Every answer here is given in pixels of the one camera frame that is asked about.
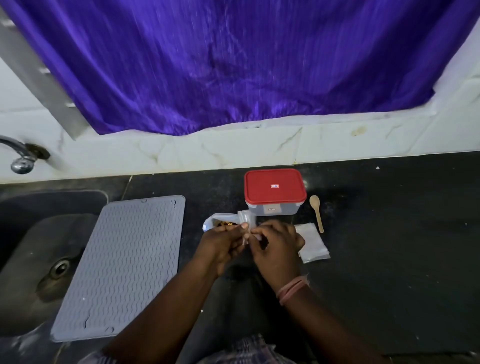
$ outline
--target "purple curtain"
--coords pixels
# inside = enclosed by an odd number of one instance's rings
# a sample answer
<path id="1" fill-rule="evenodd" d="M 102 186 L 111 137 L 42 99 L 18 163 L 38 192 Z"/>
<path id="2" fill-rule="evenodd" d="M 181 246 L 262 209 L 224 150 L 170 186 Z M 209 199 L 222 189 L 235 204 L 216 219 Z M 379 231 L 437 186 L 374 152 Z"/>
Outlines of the purple curtain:
<path id="1" fill-rule="evenodd" d="M 100 134 L 409 109 L 480 0 L 0 0 Z"/>

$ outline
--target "drying mat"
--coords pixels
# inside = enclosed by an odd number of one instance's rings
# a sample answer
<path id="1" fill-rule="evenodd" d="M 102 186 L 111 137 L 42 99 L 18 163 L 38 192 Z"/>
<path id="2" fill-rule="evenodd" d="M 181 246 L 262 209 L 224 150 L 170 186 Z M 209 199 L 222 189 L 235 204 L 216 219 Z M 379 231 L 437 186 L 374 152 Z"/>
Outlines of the drying mat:
<path id="1" fill-rule="evenodd" d="M 177 273 L 185 197 L 106 205 L 51 330 L 53 341 L 118 334 Z"/>

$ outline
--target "chrome faucet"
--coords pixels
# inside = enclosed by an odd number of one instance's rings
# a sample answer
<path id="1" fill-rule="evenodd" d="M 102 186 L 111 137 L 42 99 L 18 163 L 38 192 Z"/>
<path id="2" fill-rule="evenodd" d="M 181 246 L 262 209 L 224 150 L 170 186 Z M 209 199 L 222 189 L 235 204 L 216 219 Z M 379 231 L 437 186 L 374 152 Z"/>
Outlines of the chrome faucet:
<path id="1" fill-rule="evenodd" d="M 10 168 L 18 174 L 31 172 L 37 159 L 48 159 L 50 153 L 43 147 L 35 144 L 24 144 L 8 136 L 0 135 L 0 144 L 11 147 L 20 155 L 15 159 Z"/>

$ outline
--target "wall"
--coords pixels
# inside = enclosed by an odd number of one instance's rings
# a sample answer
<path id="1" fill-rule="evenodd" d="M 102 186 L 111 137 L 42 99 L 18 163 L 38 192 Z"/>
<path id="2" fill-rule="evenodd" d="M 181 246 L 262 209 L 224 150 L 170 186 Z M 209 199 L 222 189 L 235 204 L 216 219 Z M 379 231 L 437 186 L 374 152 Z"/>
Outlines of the wall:
<path id="1" fill-rule="evenodd" d="M 437 83 L 434 98 L 412 110 L 292 116 L 182 137 L 135 131 L 99 136 L 85 127 L 73 139 L 0 59 L 0 134 L 52 154 L 31 173 L 16 175 L 10 163 L 17 155 L 0 145 L 0 183 L 480 150 L 478 60 L 479 24 Z"/>

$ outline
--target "kitchen sink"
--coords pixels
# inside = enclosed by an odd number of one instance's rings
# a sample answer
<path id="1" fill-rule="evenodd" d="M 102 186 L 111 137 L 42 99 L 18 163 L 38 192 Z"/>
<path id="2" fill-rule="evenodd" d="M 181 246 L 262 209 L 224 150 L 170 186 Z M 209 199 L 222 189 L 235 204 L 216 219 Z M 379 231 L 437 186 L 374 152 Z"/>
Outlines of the kitchen sink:
<path id="1" fill-rule="evenodd" d="M 96 220 L 103 191 L 45 191 L 0 201 L 0 337 L 56 314 Z"/>

